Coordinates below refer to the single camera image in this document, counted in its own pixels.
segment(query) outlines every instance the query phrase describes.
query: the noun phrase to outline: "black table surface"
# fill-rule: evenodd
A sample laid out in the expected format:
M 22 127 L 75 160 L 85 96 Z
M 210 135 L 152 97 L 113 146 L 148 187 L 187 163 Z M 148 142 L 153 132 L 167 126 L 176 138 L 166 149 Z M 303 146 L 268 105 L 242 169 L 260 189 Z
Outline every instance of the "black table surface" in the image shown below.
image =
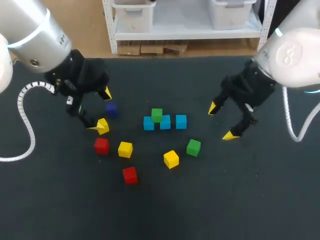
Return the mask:
M 259 123 L 234 141 L 224 134 L 241 118 L 230 100 L 215 116 L 212 98 L 226 74 L 248 57 L 107 59 L 109 84 L 120 116 L 108 119 L 110 155 L 96 155 L 98 134 L 66 113 L 66 98 L 33 89 L 25 111 L 36 148 L 28 158 L 0 164 L 1 240 L 313 240 L 320 238 L 319 116 L 305 139 L 287 131 L 280 86 L 256 112 Z M 20 63 L 0 95 L 1 157 L 22 154 L 29 136 L 16 100 L 24 85 L 42 81 Z M 104 102 L 89 94 L 84 106 L 96 117 Z M 317 94 L 289 91 L 298 134 L 319 102 Z M 144 132 L 151 108 L 186 114 L 187 130 Z M 190 139 L 198 157 L 186 155 Z M 130 159 L 117 155 L 133 143 Z M 163 154 L 175 150 L 176 168 Z M 122 169 L 135 166 L 139 184 L 126 186 Z

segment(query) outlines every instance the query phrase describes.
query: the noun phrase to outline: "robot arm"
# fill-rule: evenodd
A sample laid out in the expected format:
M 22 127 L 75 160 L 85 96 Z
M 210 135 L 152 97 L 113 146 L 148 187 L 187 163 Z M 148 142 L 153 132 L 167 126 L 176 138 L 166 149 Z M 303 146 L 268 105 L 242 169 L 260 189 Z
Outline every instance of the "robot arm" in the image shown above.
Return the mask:
M 277 83 L 283 85 L 289 133 L 294 141 L 302 140 L 313 117 L 320 111 L 320 104 L 310 113 L 296 137 L 291 126 L 287 87 L 310 90 L 320 85 L 319 13 L 319 0 L 301 0 L 245 68 L 222 81 L 221 92 L 213 98 L 209 115 L 216 114 L 228 98 L 243 113 L 224 140 L 241 137 L 250 125 L 257 123 L 254 111 L 271 96 Z
M 0 34 L 0 94 L 9 86 L 13 75 L 7 40 Z
M 109 75 L 102 59 L 86 60 L 72 50 L 71 40 L 39 0 L 0 0 L 0 93 L 12 78 L 9 51 L 31 71 L 42 73 L 54 93 L 67 99 L 67 112 L 86 128 L 97 121 L 82 108 L 84 94 L 97 92 L 111 99 Z
M 281 85 L 306 89 L 320 84 L 319 43 L 320 1 L 301 0 L 253 59 Z

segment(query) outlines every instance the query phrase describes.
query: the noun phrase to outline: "white shelf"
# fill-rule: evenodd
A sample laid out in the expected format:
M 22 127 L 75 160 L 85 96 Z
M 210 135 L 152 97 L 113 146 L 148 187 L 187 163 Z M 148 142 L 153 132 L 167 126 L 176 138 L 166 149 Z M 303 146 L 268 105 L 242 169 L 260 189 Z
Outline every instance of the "white shelf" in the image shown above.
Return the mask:
M 262 24 L 253 10 L 246 26 L 233 30 L 214 30 L 208 0 L 157 0 L 153 30 L 148 33 L 127 33 L 115 25 L 116 40 L 192 40 L 260 38 Z

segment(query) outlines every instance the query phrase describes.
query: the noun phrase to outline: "cyan cube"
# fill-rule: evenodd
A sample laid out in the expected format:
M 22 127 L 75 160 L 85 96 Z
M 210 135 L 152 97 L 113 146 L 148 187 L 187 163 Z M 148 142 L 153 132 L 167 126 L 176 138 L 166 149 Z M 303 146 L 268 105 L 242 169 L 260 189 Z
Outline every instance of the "cyan cube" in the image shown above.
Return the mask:
M 152 117 L 151 116 L 145 116 L 143 118 L 143 129 L 145 131 L 155 130 L 155 124 L 152 122 Z
M 171 129 L 170 115 L 162 116 L 162 121 L 160 122 L 160 129 L 161 130 Z
M 187 115 L 176 115 L 175 116 L 175 128 L 176 129 L 187 129 Z
M 117 105 L 114 102 L 107 102 L 105 104 L 106 115 L 110 118 L 116 118 L 118 116 Z

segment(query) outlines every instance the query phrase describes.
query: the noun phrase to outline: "white storage bin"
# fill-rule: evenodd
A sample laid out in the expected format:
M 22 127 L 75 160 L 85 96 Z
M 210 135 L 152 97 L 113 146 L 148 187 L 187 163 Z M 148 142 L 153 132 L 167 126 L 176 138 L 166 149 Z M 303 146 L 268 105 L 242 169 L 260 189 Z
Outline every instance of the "white storage bin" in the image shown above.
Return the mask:
M 249 18 L 252 4 L 257 0 L 209 0 L 213 28 L 241 29 Z
M 148 33 L 152 30 L 156 2 L 149 0 L 116 0 L 112 6 L 117 28 L 124 33 Z

